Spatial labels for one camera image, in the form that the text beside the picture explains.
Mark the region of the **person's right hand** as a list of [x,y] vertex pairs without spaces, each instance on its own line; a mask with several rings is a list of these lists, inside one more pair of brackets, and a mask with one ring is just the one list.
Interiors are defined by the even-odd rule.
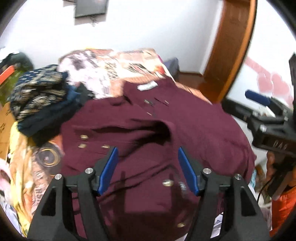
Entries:
[[[273,167],[273,164],[276,161],[276,157],[275,157],[275,154],[271,151],[267,152],[266,157],[267,157],[266,180],[269,181],[275,173],[275,169]],[[288,183],[288,187],[293,188],[295,186],[296,186],[296,170],[294,167],[293,171],[292,171],[292,178],[291,178],[290,182]]]

